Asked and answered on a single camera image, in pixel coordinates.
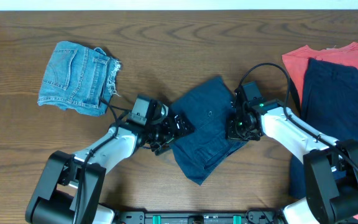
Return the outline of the dark blue shorts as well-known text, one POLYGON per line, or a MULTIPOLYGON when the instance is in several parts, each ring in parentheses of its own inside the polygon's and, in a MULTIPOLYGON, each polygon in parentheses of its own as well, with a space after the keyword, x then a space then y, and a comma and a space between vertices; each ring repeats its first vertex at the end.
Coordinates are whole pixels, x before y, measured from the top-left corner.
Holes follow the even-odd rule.
POLYGON ((226 120, 235 113, 232 93, 221 77, 212 78, 176 100, 171 109, 185 116, 195 131, 170 148, 184 175, 201 185, 226 157, 246 144, 226 139, 226 120))

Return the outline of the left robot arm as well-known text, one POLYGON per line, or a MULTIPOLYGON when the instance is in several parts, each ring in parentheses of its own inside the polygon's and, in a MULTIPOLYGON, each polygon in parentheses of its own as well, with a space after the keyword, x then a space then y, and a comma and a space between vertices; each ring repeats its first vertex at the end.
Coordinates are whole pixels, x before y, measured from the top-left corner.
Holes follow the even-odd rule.
POLYGON ((25 211, 28 223, 112 223, 115 211, 99 202, 104 178, 141 147, 155 155, 194 132, 183 114, 161 101, 139 95, 131 110, 115 115, 107 133, 73 154, 54 152, 25 211))

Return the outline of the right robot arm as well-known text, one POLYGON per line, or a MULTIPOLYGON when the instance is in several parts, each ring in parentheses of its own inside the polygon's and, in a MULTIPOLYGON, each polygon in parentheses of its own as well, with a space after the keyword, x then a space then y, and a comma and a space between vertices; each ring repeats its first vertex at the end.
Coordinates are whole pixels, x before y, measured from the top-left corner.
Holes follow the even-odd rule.
POLYGON ((239 85, 226 137, 268 136, 295 156, 305 173, 306 196, 287 205, 275 223, 343 223, 358 215, 358 142, 340 141, 311 127, 280 100, 267 101, 256 82, 239 85))

